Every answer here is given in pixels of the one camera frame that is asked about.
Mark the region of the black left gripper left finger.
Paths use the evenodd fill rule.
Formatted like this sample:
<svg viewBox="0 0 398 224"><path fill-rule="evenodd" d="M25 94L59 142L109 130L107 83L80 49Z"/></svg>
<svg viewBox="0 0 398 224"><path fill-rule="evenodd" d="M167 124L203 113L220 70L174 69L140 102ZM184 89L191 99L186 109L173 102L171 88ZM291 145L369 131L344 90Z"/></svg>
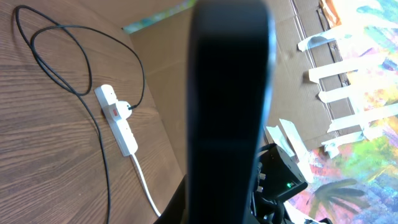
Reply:
<svg viewBox="0 0 398 224"><path fill-rule="evenodd" d="M170 202L166 206L161 216L154 224L186 224L186 183L187 175L184 175Z"/></svg>

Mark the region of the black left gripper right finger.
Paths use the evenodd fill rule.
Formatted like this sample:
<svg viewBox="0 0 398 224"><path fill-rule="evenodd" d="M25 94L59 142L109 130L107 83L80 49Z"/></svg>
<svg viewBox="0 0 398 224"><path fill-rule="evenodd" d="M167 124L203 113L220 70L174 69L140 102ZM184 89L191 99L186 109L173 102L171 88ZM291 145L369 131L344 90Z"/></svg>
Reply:
<svg viewBox="0 0 398 224"><path fill-rule="evenodd" d="M198 1L187 68L187 221L244 223L264 102L264 1Z"/></svg>

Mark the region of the blue smartphone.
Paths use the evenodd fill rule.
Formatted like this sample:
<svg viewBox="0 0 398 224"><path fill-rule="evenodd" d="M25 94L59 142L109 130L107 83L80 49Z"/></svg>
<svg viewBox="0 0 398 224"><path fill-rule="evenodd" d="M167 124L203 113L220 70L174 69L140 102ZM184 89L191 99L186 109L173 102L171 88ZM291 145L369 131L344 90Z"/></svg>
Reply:
<svg viewBox="0 0 398 224"><path fill-rule="evenodd" d="M265 73L265 90L264 90L264 102L262 104L262 117L261 117L261 125L259 127L259 135L257 139L257 149L254 155L254 161L252 165L252 172L255 173L257 171L258 163L259 163L259 155L261 154L261 140L265 135L265 126L268 123L269 115L271 112L271 103L272 103L272 93L273 93L273 79L274 79L274 70L275 64L277 60L277 37L275 30L275 20L273 18L269 19L267 22L268 25L268 53L266 60L266 73Z"/></svg>

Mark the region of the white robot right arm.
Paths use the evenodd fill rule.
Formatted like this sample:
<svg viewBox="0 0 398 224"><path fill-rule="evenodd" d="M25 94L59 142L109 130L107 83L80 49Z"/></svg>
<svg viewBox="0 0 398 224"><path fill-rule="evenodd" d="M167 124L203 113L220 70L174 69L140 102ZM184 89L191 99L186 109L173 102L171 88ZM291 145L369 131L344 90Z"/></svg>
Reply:
<svg viewBox="0 0 398 224"><path fill-rule="evenodd" d="M256 223L332 224L329 218L314 220L288 202L307 187L298 166L280 146L272 143L261 147L250 199Z"/></svg>

